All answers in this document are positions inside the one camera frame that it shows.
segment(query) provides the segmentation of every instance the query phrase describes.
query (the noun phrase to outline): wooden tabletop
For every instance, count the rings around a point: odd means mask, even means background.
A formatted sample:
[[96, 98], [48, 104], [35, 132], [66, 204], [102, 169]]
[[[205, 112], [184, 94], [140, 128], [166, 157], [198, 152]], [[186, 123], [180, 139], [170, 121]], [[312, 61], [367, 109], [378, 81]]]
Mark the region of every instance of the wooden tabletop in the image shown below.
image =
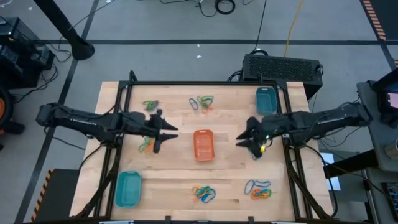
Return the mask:
[[[104, 113], [114, 105], [118, 82], [104, 82], [99, 93], [96, 113]], [[141, 136], [124, 136], [119, 171], [134, 170], [142, 176], [141, 201], [134, 208], [113, 205], [112, 219], [164, 220], [239, 220], [254, 216], [257, 221], [293, 221], [287, 170], [281, 138], [275, 138], [263, 157], [254, 161], [247, 149], [236, 147], [236, 136], [246, 127], [246, 120], [256, 114], [258, 86], [133, 86], [130, 111], [144, 110], [143, 101], [159, 100], [166, 121], [178, 127], [178, 138], [163, 143], [158, 154], [140, 153]], [[302, 83], [288, 83], [293, 111], [308, 111]], [[194, 111], [189, 98], [213, 95], [213, 110], [203, 114]], [[193, 132], [210, 129], [214, 132], [215, 159], [195, 160]], [[89, 140], [85, 156], [98, 147]], [[317, 148], [315, 142], [310, 145]], [[105, 149], [98, 151], [83, 166], [78, 179], [70, 215], [76, 215], [98, 188]], [[333, 213], [320, 158], [311, 150], [301, 150], [309, 191], [323, 209]], [[252, 200], [244, 194], [250, 179], [271, 181], [269, 199]], [[216, 190], [216, 198], [204, 204], [194, 202], [192, 187], [209, 185]], [[297, 188], [300, 213], [304, 206]], [[104, 193], [101, 214], [104, 215], [108, 191]]]

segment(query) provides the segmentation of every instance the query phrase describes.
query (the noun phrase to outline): blue plastic tray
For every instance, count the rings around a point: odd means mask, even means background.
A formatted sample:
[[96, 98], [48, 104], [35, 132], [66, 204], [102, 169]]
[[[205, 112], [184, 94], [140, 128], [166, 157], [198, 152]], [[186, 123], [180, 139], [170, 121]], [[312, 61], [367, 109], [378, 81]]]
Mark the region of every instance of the blue plastic tray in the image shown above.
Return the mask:
[[118, 207], [132, 208], [141, 198], [141, 176], [136, 171], [119, 174], [116, 185], [115, 204]]
[[259, 115], [268, 116], [277, 110], [276, 92], [271, 87], [260, 87], [256, 92], [256, 106]]

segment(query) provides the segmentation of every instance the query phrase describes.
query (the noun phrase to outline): black metal frame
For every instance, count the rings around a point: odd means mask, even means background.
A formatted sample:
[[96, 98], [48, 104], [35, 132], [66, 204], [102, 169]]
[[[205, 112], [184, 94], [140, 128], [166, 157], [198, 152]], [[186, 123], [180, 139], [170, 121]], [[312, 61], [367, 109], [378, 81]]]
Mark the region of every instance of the black metal frame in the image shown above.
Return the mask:
[[[123, 91], [125, 88], [127, 88], [127, 94], [126, 94], [126, 99], [124, 102], [124, 112], [128, 112], [129, 105], [130, 105], [130, 100], [131, 100], [131, 93], [132, 93], [132, 88], [134, 85], [230, 85], [230, 86], [272, 86], [275, 90], [278, 90], [279, 88], [282, 89], [283, 94], [284, 94], [284, 101], [285, 101], [285, 106], [286, 106], [286, 112], [291, 112], [291, 106], [290, 106], [290, 99], [289, 99], [289, 93], [287, 91], [287, 85], [286, 82], [282, 82], [280, 80], [274, 82], [191, 82], [191, 81], [186, 81], [186, 82], [170, 82], [170, 81], [159, 81], [159, 82], [152, 82], [152, 81], [137, 81], [137, 78], [135, 74], [131, 71], [130, 72], [130, 79], [128, 81], [120, 81], [118, 85], [118, 92], [116, 94], [116, 101], [115, 101], [115, 111], [118, 111], [120, 109], [120, 102], [121, 102], [121, 97], [123, 94]], [[280, 103], [280, 95], [279, 91], [277, 91], [277, 103], [278, 103], [278, 113], [282, 113], [282, 107]], [[59, 220], [51, 223], [98, 223], [98, 221], [105, 221], [105, 220], [111, 220], [111, 213], [113, 209], [113, 200], [114, 200], [114, 192], [115, 192], [115, 187], [116, 187], [116, 180], [117, 180], [117, 174], [118, 174], [118, 169], [119, 169], [119, 163], [120, 163], [120, 158], [121, 158], [121, 151], [122, 151], [122, 145], [123, 145], [123, 136], [115, 136], [115, 142], [117, 141], [117, 147], [115, 148], [110, 148], [107, 147], [105, 157], [104, 157], [104, 163], [103, 163], [103, 168], [101, 171], [101, 178], [99, 182], [100, 188], [107, 187], [104, 186], [104, 183], [106, 182], [106, 179], [109, 180], [109, 177], [111, 176], [111, 182], [110, 182], [110, 188], [109, 188], [109, 194], [108, 194], [108, 201], [106, 203], [106, 213], [105, 216], [100, 216], [100, 211], [101, 211], [101, 206], [102, 206], [102, 199], [103, 199], [103, 194], [99, 196], [99, 199], [97, 200], [97, 203], [94, 207], [94, 213], [93, 217], [87, 217], [88, 214], [91, 211], [86, 211], [84, 217], [76, 217], [73, 219], [69, 220]], [[324, 223], [324, 224], [331, 224], [331, 223], [340, 223], [340, 224], [354, 224], [354, 222], [342, 222], [342, 221], [336, 221], [333, 219], [313, 219], [312, 216], [312, 208], [310, 206], [310, 202], [314, 204], [313, 202], [315, 199], [311, 196], [310, 192], [306, 190], [306, 181], [305, 181], [305, 174], [304, 174], [304, 169], [303, 169], [303, 164], [302, 164], [302, 159], [300, 155], [300, 149], [295, 148], [294, 149], [294, 154], [295, 154], [295, 161], [297, 164], [297, 170], [298, 174], [294, 171], [293, 165], [292, 165], [292, 160], [290, 158], [290, 144], [289, 144], [289, 137], [288, 136], [283, 136], [282, 137], [282, 142], [283, 142], [283, 147], [284, 147], [284, 156], [285, 156], [285, 162], [286, 162], [286, 168], [287, 168], [287, 173], [288, 173], [288, 180], [289, 180], [289, 187], [290, 187], [290, 195], [292, 199], [292, 207], [294, 211], [294, 217], [296, 222], [304, 222], [304, 223]], [[113, 173], [110, 174], [108, 173], [109, 169], [109, 163], [110, 163], [110, 158], [112, 151], [116, 150], [115, 152], [115, 157], [114, 157], [114, 164], [113, 166], [117, 166], [116, 170], [113, 170]], [[300, 188], [300, 190], [303, 192], [303, 202], [305, 206], [305, 214], [306, 218], [302, 218], [300, 216], [300, 207], [299, 207], [299, 202], [297, 198], [297, 192], [296, 192], [296, 184]], [[195, 221], [172, 221], [170, 216], [166, 216], [165, 220], [135, 220], [134, 223], [235, 223], [235, 224], [243, 224], [243, 223], [273, 223], [273, 222], [259, 222], [259, 221], [254, 221], [254, 217], [248, 217], [248, 220], [246, 222], [244, 221], [211, 221], [211, 220], [195, 220]]]

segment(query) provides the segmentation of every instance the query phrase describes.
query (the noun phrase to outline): yellow cable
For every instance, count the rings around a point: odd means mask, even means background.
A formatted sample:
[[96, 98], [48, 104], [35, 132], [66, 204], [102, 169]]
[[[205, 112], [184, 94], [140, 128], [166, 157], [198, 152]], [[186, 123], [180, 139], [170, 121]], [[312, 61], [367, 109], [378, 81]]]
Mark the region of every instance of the yellow cable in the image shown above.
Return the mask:
[[286, 42], [284, 57], [286, 57], [286, 55], [287, 55], [287, 49], [289, 48], [290, 35], [291, 35], [291, 33], [292, 33], [293, 26], [294, 26], [294, 24], [296, 23], [296, 19], [297, 19], [297, 16], [299, 15], [299, 12], [300, 12], [300, 10], [301, 10], [301, 7], [303, 6], [303, 3], [304, 3], [304, 0], [301, 0], [301, 1], [300, 1], [300, 5], [298, 6], [298, 9], [297, 9], [296, 15], [294, 16], [293, 23], [292, 23], [292, 25], [290, 26], [289, 35], [287, 36], [287, 42]]

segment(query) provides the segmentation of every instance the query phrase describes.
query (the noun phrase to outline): concrete floor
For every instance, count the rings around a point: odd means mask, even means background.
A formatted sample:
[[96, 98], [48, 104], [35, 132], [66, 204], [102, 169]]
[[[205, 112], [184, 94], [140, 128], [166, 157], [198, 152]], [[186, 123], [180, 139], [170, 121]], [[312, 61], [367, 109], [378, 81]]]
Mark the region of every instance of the concrete floor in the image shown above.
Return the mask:
[[[86, 16], [98, 0], [58, 0], [57, 4], [72, 24]], [[286, 40], [299, 0], [268, 0], [261, 40]], [[99, 0], [98, 7], [106, 4]], [[255, 40], [263, 1], [254, 0], [228, 15], [203, 17], [191, 1], [161, 4], [158, 1], [116, 0], [98, 11], [88, 32], [88, 40]], [[203, 10], [214, 11], [212, 1]], [[13, 1], [0, 8], [0, 15], [17, 16], [44, 40], [58, 40], [59, 32], [35, 5], [33, 0]], [[76, 27], [83, 32], [86, 21]], [[345, 40], [377, 40], [359, 0], [306, 0], [293, 29], [292, 40], [340, 40], [340, 45], [291, 45], [289, 57], [319, 60], [325, 67], [323, 87], [318, 92], [314, 111], [327, 110], [356, 99], [357, 82], [377, 80], [391, 71], [379, 45], [349, 45]], [[252, 44], [157, 44], [95, 45], [96, 52], [88, 60], [77, 63], [65, 105], [94, 111], [103, 81], [127, 80], [134, 70], [139, 80], [226, 80], [240, 69], [244, 54]], [[260, 45], [270, 55], [283, 56], [284, 45]], [[389, 46], [394, 58], [398, 47]], [[31, 94], [16, 105], [15, 119], [26, 125], [20, 136], [3, 135], [0, 143], [0, 222], [13, 223], [32, 177], [45, 134], [34, 119], [39, 106], [58, 101], [72, 59], [55, 63], [59, 77], [44, 91]], [[332, 139], [341, 142], [350, 132], [347, 128]], [[84, 147], [86, 139], [79, 133], [57, 128], [55, 136]], [[352, 134], [341, 151], [366, 151], [371, 148], [367, 129]], [[52, 141], [38, 176], [25, 215], [30, 220], [45, 174], [49, 169], [77, 169], [83, 151]], [[363, 215], [353, 212], [357, 206], [344, 205], [341, 218], [361, 221]]]

